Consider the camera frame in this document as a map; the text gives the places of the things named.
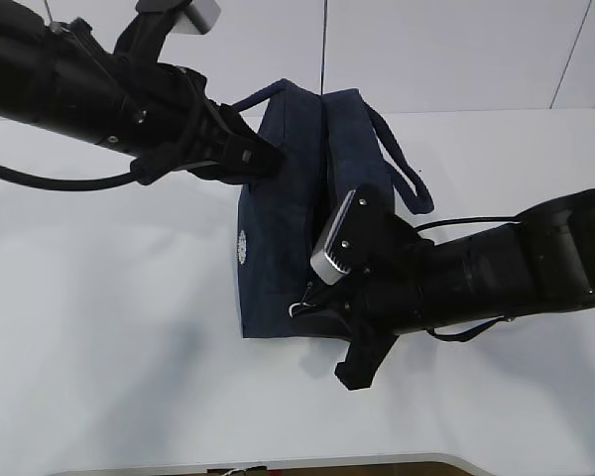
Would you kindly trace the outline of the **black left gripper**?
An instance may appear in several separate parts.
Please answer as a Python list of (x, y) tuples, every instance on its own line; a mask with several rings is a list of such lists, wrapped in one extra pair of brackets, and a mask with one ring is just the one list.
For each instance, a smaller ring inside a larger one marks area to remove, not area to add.
[(123, 93), (131, 130), (147, 143), (139, 147), (131, 173), (150, 184), (174, 171), (199, 179), (247, 184), (274, 177), (284, 153), (244, 121), (236, 108), (205, 94), (207, 79), (160, 62), (173, 22), (165, 14), (139, 14), (123, 30), (111, 54), (94, 39), (82, 18), (68, 24), (86, 57)]

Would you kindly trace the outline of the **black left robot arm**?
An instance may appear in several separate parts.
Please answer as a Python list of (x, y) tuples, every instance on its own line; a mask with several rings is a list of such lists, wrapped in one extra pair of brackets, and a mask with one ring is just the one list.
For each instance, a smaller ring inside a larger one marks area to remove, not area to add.
[(149, 185), (178, 171), (232, 184), (275, 175), (281, 150), (234, 106), (209, 99), (204, 75), (160, 60), (171, 31), (188, 24), (207, 34), (220, 12), (213, 1), (140, 1), (106, 51), (81, 18), (55, 21), (0, 1), (0, 117), (131, 159), (125, 174), (108, 178), (44, 178), (0, 165), (0, 179), (85, 192)]

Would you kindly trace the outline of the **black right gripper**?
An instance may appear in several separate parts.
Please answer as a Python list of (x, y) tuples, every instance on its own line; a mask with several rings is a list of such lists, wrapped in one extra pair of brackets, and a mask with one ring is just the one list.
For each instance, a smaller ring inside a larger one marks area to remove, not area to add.
[(349, 391), (368, 389), (395, 335), (476, 319), (471, 237), (436, 244), (395, 217), (346, 225), (346, 288), (309, 285), (297, 303), (297, 336), (349, 342), (334, 374)]

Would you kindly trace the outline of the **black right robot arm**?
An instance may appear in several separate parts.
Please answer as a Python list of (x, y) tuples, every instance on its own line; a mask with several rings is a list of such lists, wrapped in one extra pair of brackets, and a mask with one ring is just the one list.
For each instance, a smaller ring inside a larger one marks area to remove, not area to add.
[(421, 232), (364, 183), (319, 237), (314, 281), (289, 314), (348, 342), (335, 369), (348, 390), (370, 387), (403, 334), (467, 342), (500, 322), (595, 307), (595, 188), (441, 244)]

